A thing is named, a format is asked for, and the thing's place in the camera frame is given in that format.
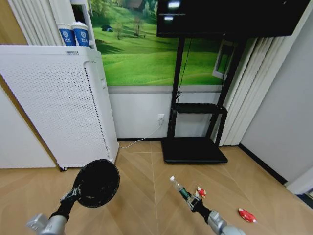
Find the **white air purifier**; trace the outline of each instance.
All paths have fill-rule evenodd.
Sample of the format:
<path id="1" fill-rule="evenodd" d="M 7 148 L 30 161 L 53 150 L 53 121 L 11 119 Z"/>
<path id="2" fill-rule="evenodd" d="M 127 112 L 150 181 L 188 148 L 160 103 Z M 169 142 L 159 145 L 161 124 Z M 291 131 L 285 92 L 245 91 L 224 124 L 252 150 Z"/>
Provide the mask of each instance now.
<path id="1" fill-rule="evenodd" d="M 60 167 L 115 161 L 118 142 L 98 51 L 0 46 L 0 73 Z"/>

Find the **white curtain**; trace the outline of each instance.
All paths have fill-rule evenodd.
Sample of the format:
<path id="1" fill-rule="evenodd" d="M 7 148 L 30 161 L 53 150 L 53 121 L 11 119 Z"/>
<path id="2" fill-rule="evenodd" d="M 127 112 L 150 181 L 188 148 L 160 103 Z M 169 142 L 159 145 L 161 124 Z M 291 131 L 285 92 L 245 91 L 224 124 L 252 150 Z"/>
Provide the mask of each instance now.
<path id="1" fill-rule="evenodd" d="M 311 1 L 291 36 L 248 41 L 224 103 L 228 114 L 220 146 L 240 143 L 312 8 Z"/>
<path id="2" fill-rule="evenodd" d="M 49 0 L 8 2 L 29 45 L 63 45 Z"/>
<path id="3" fill-rule="evenodd" d="M 87 0 L 47 0 L 50 2 L 50 6 L 54 15 L 54 19 L 57 24 L 72 24 L 75 21 L 74 12 L 72 9 L 73 3 L 85 3 Z"/>

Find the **black tv stand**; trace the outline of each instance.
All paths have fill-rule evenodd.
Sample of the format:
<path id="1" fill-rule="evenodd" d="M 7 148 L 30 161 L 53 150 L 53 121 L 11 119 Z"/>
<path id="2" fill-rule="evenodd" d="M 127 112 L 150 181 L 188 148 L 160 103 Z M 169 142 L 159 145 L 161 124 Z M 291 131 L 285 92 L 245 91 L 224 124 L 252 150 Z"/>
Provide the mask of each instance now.
<path id="1" fill-rule="evenodd" d="M 240 58 L 243 54 L 246 45 L 246 38 L 238 40 L 238 46 L 234 51 L 228 75 L 222 87 L 221 94 L 217 104 L 176 103 L 184 44 L 185 38 L 180 37 L 176 56 L 176 66 L 167 137 L 161 141 L 164 160 L 165 162 L 168 163 L 186 163 L 186 164 L 227 163 L 228 162 L 227 158 L 219 149 L 219 144 L 221 141 L 222 132 L 227 116 L 227 110 L 223 106 L 223 103 L 225 101 L 231 81 L 235 75 Z M 175 126 L 177 113 L 212 114 L 206 136 L 176 138 Z M 214 143 L 211 140 L 211 135 L 219 115 L 221 115 L 221 121 L 218 128 L 216 141 Z"/>

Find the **round black pad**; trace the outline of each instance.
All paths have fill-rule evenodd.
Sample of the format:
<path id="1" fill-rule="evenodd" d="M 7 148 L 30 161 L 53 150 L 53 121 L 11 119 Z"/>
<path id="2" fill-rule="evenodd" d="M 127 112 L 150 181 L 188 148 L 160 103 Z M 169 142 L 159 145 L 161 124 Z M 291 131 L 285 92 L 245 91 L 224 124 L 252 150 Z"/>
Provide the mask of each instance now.
<path id="1" fill-rule="evenodd" d="M 73 188 L 79 187 L 78 202 L 85 207 L 100 207 L 110 201 L 119 186 L 116 166 L 99 159 L 84 166 L 78 173 Z"/>

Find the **small bottle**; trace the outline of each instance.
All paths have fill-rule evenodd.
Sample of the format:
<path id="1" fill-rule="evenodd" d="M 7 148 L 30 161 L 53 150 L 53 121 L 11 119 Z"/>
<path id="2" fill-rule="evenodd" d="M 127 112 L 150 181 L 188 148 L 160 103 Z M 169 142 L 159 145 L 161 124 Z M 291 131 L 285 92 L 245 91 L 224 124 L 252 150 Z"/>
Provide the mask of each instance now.
<path id="1" fill-rule="evenodd" d="M 174 176 L 172 176 L 170 178 L 170 181 L 172 181 L 172 183 L 174 184 L 174 186 L 177 189 L 177 191 L 180 192 L 180 194 L 182 195 L 182 197 L 186 201 L 191 201 L 192 200 L 191 194 L 189 192 L 187 192 L 186 189 L 180 183 L 178 183 L 177 180 L 175 180 Z"/>

